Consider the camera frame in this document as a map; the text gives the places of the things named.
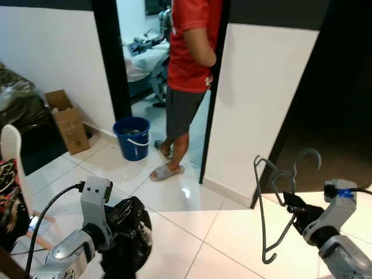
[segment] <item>patterned fabric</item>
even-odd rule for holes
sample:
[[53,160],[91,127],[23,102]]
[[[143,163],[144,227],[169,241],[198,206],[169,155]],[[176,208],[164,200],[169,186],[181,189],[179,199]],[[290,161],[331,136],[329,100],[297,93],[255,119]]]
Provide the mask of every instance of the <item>patterned fabric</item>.
[[0,246],[10,252],[17,238],[26,234],[29,224],[16,160],[0,161]]

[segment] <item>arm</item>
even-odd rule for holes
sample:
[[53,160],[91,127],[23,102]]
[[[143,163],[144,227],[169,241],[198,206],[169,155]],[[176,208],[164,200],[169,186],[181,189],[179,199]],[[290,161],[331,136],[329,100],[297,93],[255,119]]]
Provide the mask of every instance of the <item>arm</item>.
[[209,44],[206,28],[187,30],[184,32],[184,38],[197,64],[212,67],[216,63],[216,54]]

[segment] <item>chair back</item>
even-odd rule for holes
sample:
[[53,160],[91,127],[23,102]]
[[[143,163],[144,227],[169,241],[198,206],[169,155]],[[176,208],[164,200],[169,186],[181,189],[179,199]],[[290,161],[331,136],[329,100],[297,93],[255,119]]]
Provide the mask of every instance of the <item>chair back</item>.
[[33,193],[27,183],[21,159],[22,138],[16,127],[5,125],[1,130],[1,156],[3,160],[16,159],[17,172],[23,198],[27,206],[28,214],[33,212]]

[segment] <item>door frame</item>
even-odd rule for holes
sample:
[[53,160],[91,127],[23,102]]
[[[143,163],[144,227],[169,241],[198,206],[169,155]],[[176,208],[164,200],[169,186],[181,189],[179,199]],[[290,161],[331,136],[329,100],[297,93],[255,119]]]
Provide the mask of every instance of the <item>door frame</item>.
[[[127,81],[126,66],[123,55],[123,47],[121,45],[120,26],[119,17],[117,14],[116,0],[91,1],[96,21],[99,43],[101,45],[103,62],[105,64],[106,76],[109,84],[115,120],[118,121],[123,117],[131,116],[132,112],[130,104],[129,84]],[[210,131],[212,129],[214,105],[216,103],[217,86],[220,77],[221,60],[226,37],[230,6],[231,0],[223,1],[223,14],[221,16],[219,39],[216,48],[217,62],[212,68],[214,82],[210,89],[211,95],[203,147],[201,172],[199,177],[200,184],[203,183],[207,162],[209,137]]]

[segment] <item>gray hanger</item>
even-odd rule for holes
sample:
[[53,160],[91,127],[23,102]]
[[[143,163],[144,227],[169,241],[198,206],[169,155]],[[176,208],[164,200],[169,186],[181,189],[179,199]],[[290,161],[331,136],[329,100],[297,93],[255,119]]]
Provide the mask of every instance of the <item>gray hanger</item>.
[[283,238],[287,234],[289,228],[291,227],[292,223],[295,221],[295,218],[296,217],[293,214],[292,217],[291,217],[291,219],[289,220],[288,224],[285,226],[283,232],[281,233],[279,239],[274,244],[272,244],[271,246],[266,247],[266,224],[265,224],[265,217],[264,217],[264,211],[263,211],[261,185],[260,185],[260,181],[259,181],[259,178],[258,178],[257,167],[258,167],[258,165],[261,164],[261,162],[265,162],[266,165],[269,166],[273,170],[273,175],[272,175],[271,180],[270,180],[270,185],[271,185],[271,187],[273,188],[273,190],[275,192],[275,195],[276,195],[276,197],[278,199],[279,204],[281,206],[286,206],[285,202],[283,202],[282,199],[279,196],[279,190],[278,190],[278,187],[277,187],[277,184],[276,184],[277,179],[279,177],[282,177],[282,176],[288,177],[289,182],[291,183],[291,192],[292,192],[292,194],[294,194],[295,191],[296,191],[296,176],[297,176],[297,173],[298,173],[298,171],[297,171],[297,165],[298,165],[299,161],[304,156],[306,156],[307,154],[314,154],[316,156],[316,159],[317,159],[317,171],[319,171],[320,166],[321,166],[321,156],[320,156],[319,152],[317,150],[313,149],[313,148],[304,149],[298,155],[298,157],[294,160],[292,171],[286,171],[286,170],[280,170],[279,171],[278,168],[275,167],[275,165],[271,161],[269,161],[269,160],[267,160],[265,158],[261,158],[259,155],[253,161],[253,166],[254,166],[254,169],[255,169],[255,177],[256,177],[256,184],[257,184],[258,198],[259,198],[259,202],[260,202],[260,211],[261,211],[261,223],[262,223],[262,261],[265,264],[271,263],[277,257],[277,254],[274,253],[269,259],[266,259],[266,253],[269,252],[269,251],[271,251],[275,247],[277,247],[282,242]]

